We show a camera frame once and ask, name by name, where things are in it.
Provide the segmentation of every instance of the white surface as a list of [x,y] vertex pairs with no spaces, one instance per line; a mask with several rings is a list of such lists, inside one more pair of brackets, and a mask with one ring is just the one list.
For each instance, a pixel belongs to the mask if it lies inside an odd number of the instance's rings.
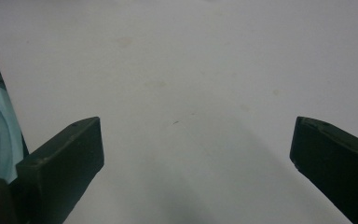
[[0,67],[30,149],[102,119],[65,223],[349,223],[288,155],[358,136],[358,1],[0,1]]

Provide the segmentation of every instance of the light blue cloth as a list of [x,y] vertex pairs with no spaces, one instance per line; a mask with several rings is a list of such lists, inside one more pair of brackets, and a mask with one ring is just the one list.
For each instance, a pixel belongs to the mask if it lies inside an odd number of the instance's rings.
[[7,92],[0,88],[0,178],[17,177],[15,165],[23,159],[21,129]]

